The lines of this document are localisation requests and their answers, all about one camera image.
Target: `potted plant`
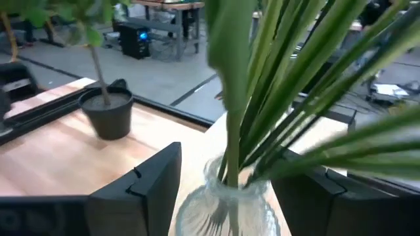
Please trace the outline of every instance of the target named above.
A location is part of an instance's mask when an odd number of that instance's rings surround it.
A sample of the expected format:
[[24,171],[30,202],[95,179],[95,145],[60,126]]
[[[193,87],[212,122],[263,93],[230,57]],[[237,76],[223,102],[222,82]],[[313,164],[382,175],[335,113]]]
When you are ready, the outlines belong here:
[[8,0],[1,7],[1,17],[6,25],[12,44],[12,61],[16,60],[17,46],[11,31],[7,14],[19,13],[34,26],[47,24],[54,32],[49,17],[58,14],[68,21],[76,21],[76,26],[69,31],[66,40],[68,45],[76,45],[86,38],[100,88],[90,89],[79,99],[79,105],[89,118],[98,137],[105,140],[116,140],[126,136],[131,128],[131,108],[133,95],[126,88],[108,87],[104,82],[95,47],[99,46],[102,37],[94,29],[97,23],[111,22],[114,6],[118,3],[129,4],[128,0]]
[[[315,167],[343,168],[372,176],[420,177],[413,157],[420,140],[395,138],[418,125],[420,107],[324,142],[288,159],[288,149],[345,92],[420,42],[420,5],[401,17],[408,0],[396,1],[364,36],[332,65],[308,97],[288,112],[363,11],[364,0],[328,1],[324,17],[290,60],[324,0],[268,0],[252,47],[249,29],[256,0],[205,1],[208,64],[222,81],[228,143],[207,164],[206,185],[187,196],[177,216],[177,235],[279,235],[277,219],[263,198],[269,180]],[[387,37],[360,69],[354,62]]]

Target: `plant trunk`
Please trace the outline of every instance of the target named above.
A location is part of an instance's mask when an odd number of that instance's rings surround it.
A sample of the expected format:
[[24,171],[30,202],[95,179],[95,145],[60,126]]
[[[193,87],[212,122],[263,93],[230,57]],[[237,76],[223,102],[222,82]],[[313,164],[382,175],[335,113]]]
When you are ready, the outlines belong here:
[[16,37],[13,34],[11,23],[9,21],[9,17],[7,17],[7,12],[1,13],[1,20],[3,21],[3,25],[5,26],[7,37],[9,38],[10,45],[12,46],[12,59],[10,62],[17,61],[18,56],[18,45],[16,43]]
[[88,48],[89,48],[89,50],[92,54],[92,58],[93,58],[93,62],[94,62],[94,68],[95,68],[96,74],[98,75],[98,78],[99,78],[100,89],[102,90],[102,97],[104,98],[104,103],[105,103],[105,105],[109,106],[111,104],[110,95],[108,94],[108,91],[106,90],[106,83],[105,83],[104,78],[102,76],[102,71],[100,70],[98,54],[96,53],[94,46],[89,44]]

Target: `black device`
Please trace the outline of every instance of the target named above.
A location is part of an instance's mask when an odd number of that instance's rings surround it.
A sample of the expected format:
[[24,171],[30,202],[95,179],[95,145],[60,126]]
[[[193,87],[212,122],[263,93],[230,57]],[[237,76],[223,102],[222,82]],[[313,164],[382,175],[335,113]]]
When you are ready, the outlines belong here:
[[174,142],[90,195],[0,197],[0,235],[167,235],[181,162]]
[[418,189],[324,167],[272,185],[293,236],[420,235]]
[[12,103],[41,92],[29,68],[20,62],[0,64],[0,89]]
[[124,55],[136,59],[150,56],[150,39],[148,28],[139,26],[130,21],[122,22],[118,26],[120,45]]

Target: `glass vase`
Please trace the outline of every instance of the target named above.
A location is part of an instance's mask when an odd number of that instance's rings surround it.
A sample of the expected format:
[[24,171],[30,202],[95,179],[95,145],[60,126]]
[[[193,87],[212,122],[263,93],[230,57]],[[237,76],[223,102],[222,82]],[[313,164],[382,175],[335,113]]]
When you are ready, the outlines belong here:
[[205,185],[182,203],[176,221],[177,236],[277,236],[278,219],[266,202],[268,182],[234,189],[219,182],[222,158],[204,168]]

